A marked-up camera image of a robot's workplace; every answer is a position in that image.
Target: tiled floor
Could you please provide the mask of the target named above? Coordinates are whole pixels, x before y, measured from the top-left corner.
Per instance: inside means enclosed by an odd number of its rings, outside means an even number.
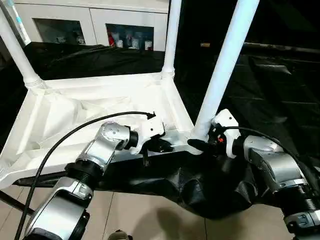
[[[7,194],[25,202],[28,187],[11,186]],[[35,191],[35,209],[50,192]],[[160,196],[99,192],[87,210],[90,221],[83,240],[107,240],[121,229],[134,240],[291,240],[279,209],[262,204],[222,220],[208,220]],[[21,212],[0,202],[0,239],[13,240]]]

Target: white pipe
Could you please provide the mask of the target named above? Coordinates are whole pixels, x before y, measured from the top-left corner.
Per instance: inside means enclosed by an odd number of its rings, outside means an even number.
[[[166,37],[164,64],[162,68],[162,77],[173,75],[175,73],[175,54],[178,37],[178,27],[182,0],[172,0],[169,16],[169,25]]]
[[[219,58],[192,131],[192,138],[208,139],[211,120],[217,113],[258,4],[259,0],[238,0],[235,6]]]
[[[32,68],[2,9],[0,9],[0,36],[2,37],[6,48],[9,50],[11,57],[15,61],[15,64],[19,68],[23,76],[25,86],[27,88],[31,88],[42,85],[41,78]]]

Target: cabinet door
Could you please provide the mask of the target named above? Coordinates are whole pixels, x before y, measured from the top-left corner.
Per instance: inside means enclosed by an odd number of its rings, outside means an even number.
[[[39,4],[15,7],[33,42],[97,44],[89,8]]]
[[[165,13],[91,8],[98,44],[105,46],[165,51]]]

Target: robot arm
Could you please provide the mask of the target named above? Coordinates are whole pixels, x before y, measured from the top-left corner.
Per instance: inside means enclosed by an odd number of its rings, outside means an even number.
[[[86,209],[115,151],[127,149],[138,154],[145,142],[164,134],[158,117],[143,122],[132,131],[115,122],[104,123],[74,163],[65,167],[67,175],[31,216],[25,240],[79,240],[90,218]]]
[[[238,123],[224,109],[212,120],[212,125],[218,129],[238,126]],[[319,197],[315,196],[293,157],[265,137],[241,136],[238,129],[228,129],[223,135],[226,138],[225,151],[228,157],[242,156],[260,170],[283,212],[288,231],[295,234],[295,239],[320,239]]]

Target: black cloth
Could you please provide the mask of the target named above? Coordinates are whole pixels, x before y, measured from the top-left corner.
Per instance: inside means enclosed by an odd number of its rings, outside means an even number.
[[[31,43],[25,48],[35,71],[44,80],[160,72],[163,52]],[[217,54],[205,50],[177,51],[175,84],[193,122],[196,121]],[[279,139],[304,163],[319,166],[320,58],[314,54],[243,49],[220,109],[228,108],[240,126]],[[3,146],[26,94],[13,62],[0,71],[2,80],[1,145]],[[39,186],[51,187],[45,176]],[[21,179],[18,185],[30,185]],[[257,202],[274,204],[263,195],[258,171],[241,158],[212,158],[187,152],[116,162],[109,166],[99,190],[164,196],[200,216],[216,219]]]

